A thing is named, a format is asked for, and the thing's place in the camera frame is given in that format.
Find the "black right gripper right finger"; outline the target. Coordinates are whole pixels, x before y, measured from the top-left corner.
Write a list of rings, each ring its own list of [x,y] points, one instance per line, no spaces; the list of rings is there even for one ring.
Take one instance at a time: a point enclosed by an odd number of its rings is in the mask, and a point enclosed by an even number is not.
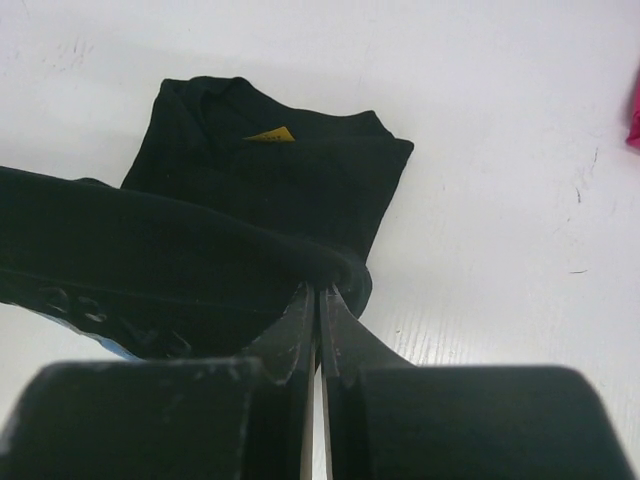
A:
[[[603,404],[560,366],[420,367],[318,297],[331,479],[630,479]]]

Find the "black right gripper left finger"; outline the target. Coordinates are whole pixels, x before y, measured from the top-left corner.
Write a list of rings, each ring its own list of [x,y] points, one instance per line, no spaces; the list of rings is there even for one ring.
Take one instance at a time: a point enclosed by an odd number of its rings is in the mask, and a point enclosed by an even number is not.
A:
[[[308,479],[314,291],[237,355],[42,369],[1,435],[5,479]]]

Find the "black flower print t-shirt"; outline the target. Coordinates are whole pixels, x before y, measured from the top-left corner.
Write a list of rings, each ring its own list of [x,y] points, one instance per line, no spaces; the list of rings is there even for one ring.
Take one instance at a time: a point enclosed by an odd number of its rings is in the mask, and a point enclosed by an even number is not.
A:
[[[167,79],[119,187],[2,169],[1,300],[143,360],[233,355],[303,285],[360,315],[413,149],[372,111]]]

